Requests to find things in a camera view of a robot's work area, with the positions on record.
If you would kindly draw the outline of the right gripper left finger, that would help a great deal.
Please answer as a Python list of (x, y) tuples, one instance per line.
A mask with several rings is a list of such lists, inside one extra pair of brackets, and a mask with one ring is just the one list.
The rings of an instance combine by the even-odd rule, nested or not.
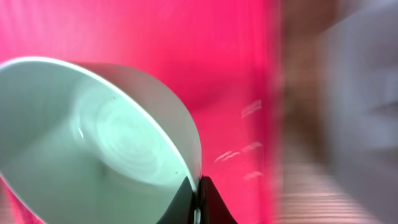
[(195, 209), (195, 194), (186, 177), (157, 224), (194, 224)]

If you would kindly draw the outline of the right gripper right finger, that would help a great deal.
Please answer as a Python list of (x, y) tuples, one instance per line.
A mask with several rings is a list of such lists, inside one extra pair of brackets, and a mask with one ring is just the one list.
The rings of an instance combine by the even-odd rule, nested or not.
[(237, 224), (209, 177), (200, 179), (198, 196), (201, 224)]

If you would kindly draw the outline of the mint green bowl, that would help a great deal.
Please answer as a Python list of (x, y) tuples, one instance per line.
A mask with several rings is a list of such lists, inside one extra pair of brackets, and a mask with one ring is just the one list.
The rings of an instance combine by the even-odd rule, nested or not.
[(22, 57), (1, 65), (1, 177), (45, 223), (157, 223), (201, 143), (180, 98), (131, 67)]

